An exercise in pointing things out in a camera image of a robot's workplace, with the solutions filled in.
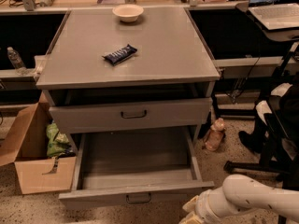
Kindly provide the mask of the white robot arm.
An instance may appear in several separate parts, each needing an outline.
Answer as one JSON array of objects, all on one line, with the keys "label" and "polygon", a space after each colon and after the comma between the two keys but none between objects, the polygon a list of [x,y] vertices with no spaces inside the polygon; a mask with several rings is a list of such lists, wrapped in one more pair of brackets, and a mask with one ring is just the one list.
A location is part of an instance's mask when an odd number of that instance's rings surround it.
[{"label": "white robot arm", "polygon": [[299,192],[266,186],[245,175],[229,175],[222,186],[208,189],[185,203],[179,224],[220,224],[224,217],[241,216],[255,209],[270,210],[299,222]]}]

